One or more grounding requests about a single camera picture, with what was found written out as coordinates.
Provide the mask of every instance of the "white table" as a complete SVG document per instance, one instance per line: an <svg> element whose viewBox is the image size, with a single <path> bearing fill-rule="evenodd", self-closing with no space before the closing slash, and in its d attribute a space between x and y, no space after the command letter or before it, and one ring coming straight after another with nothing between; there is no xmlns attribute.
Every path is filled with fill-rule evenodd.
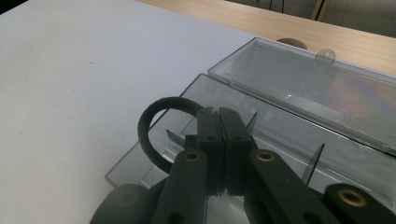
<svg viewBox="0 0 396 224"><path fill-rule="evenodd" d="M0 16L0 223L88 223L143 110L253 35L135 1Z"/></svg>

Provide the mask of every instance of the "black rubber ring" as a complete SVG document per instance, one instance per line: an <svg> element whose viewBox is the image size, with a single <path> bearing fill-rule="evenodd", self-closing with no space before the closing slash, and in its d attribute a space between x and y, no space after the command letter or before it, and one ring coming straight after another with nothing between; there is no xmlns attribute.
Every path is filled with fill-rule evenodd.
<svg viewBox="0 0 396 224"><path fill-rule="evenodd" d="M139 123L137 124L137 135L139 137L140 145L143 151L146 153L148 158L156 165L159 169L169 174L172 162L167 161L157 150L152 146L149 141L149 125L154 116L165 109L180 110L185 113L197 116L199 110L203 107L192 100L188 100L182 97L168 97L162 98L150 105L140 117Z"/></svg>

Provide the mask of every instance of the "transparent plastic lid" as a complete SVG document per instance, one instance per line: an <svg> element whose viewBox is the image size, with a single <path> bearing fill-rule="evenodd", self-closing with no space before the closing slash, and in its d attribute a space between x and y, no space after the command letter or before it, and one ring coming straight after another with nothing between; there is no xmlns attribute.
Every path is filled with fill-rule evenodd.
<svg viewBox="0 0 396 224"><path fill-rule="evenodd" d="M396 79L254 38L208 74L382 152L396 154Z"/></svg>
<svg viewBox="0 0 396 224"><path fill-rule="evenodd" d="M307 172L312 172L310 181L305 182L309 188L324 192L334 183L354 185L396 213L396 160L391 156L206 75L198 76L181 96L215 110L221 106L234 109L245 124L255 117L251 135L257 146L279 154L302 180ZM183 150L176 139L183 141L187 134L196 134L196 119L177 110L168 110L152 125L148 134L154 148L173 161ZM318 165L311 169L313 159ZM139 143L106 175L107 181L115 187L132 183L150 188L166 177L167 174L148 159ZM227 194L210 197L206 223L248 224L243 200L243 197Z"/></svg>

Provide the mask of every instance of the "floor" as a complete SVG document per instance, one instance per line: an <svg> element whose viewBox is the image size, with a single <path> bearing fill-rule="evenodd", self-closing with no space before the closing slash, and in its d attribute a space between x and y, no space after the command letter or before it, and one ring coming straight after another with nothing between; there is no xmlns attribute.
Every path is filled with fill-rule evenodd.
<svg viewBox="0 0 396 224"><path fill-rule="evenodd" d="M269 9L271 0L231 0ZM317 0L283 0L284 13L310 19ZM271 10L281 12L282 0L273 0ZM323 22L378 35L396 37L395 0L332 0Z"/></svg>

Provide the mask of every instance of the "wooden surface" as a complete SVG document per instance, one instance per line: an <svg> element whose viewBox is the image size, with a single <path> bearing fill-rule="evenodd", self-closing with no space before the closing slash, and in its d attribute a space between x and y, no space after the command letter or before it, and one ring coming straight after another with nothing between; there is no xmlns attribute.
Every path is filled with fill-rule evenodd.
<svg viewBox="0 0 396 224"><path fill-rule="evenodd" d="M396 39L220 0L139 0L273 40L296 38L308 50L396 76Z"/></svg>

